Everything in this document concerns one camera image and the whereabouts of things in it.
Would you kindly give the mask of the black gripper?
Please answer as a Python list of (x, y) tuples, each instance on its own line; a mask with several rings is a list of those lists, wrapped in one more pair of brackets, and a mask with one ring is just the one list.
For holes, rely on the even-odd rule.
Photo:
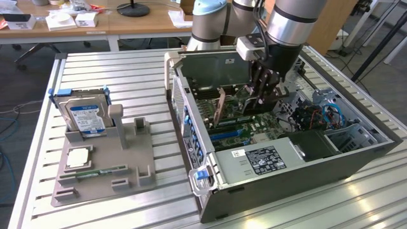
[(278, 99), (289, 96), (289, 89), (280, 86), (280, 83), (286, 81), (286, 75), (297, 62), (302, 47), (302, 45), (274, 44), (269, 45), (266, 51), (256, 52), (260, 59), (250, 65), (253, 106), (272, 105)]

